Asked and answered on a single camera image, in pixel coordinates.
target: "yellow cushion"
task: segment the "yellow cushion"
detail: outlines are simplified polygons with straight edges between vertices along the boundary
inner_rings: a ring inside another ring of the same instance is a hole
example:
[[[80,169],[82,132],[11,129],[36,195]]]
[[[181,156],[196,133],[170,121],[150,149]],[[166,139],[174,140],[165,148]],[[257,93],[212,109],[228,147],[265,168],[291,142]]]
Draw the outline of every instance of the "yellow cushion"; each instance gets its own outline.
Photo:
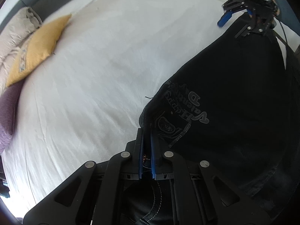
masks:
[[[26,78],[41,62],[49,57],[56,47],[70,15],[60,17],[43,25],[22,45],[20,52],[10,69],[6,86]]]

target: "black wire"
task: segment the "black wire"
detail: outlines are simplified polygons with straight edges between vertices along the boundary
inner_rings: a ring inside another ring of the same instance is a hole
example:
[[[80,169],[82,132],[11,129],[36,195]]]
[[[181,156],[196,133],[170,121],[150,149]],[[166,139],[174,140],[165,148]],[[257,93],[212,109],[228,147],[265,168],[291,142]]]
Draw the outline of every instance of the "black wire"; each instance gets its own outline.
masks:
[[[283,33],[284,33],[285,42],[286,42],[286,44],[288,45],[288,43],[287,43],[287,36],[286,36],[286,34],[285,34],[285,31],[284,31],[284,29],[283,29],[282,23],[281,23],[280,21],[279,21],[279,23],[280,23],[280,25],[281,25],[281,28],[282,28],[282,30],[283,30]]]

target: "metal screw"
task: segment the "metal screw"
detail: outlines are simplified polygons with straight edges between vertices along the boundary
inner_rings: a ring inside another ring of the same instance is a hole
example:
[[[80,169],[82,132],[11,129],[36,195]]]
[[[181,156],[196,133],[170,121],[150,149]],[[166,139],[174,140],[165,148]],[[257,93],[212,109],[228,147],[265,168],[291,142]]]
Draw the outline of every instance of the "metal screw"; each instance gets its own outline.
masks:
[[[123,157],[123,158],[129,157],[129,156],[130,156],[130,153],[128,151],[123,151],[121,153],[121,157]]]
[[[173,152],[171,152],[171,151],[166,151],[165,152],[165,157],[172,157],[172,156],[174,156]]]
[[[94,165],[95,165],[95,163],[93,161],[88,161],[88,162],[85,163],[85,167],[87,167],[87,168],[91,168]]]
[[[200,166],[201,167],[208,167],[209,166],[209,162],[208,161],[201,161],[200,162]]]

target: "bed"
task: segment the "bed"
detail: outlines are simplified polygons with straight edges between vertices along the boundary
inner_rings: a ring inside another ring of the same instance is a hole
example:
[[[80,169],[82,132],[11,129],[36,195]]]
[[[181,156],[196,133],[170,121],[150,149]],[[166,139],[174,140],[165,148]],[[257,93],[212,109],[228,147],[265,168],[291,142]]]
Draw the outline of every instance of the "bed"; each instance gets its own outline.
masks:
[[[41,18],[50,22],[75,4]],[[217,0],[78,3],[55,54],[26,79],[13,140],[2,155],[11,193],[27,210],[84,162],[107,161],[135,139],[148,98],[240,15],[218,28],[221,5]]]

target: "blue sleeve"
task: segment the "blue sleeve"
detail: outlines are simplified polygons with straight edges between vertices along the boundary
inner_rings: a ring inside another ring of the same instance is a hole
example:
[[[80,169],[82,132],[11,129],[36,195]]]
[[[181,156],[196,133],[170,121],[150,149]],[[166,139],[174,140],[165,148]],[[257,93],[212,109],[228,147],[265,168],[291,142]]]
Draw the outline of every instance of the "blue sleeve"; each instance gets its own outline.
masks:
[[[277,19],[300,36],[300,22],[288,2],[286,0],[275,0],[275,2],[280,10]]]

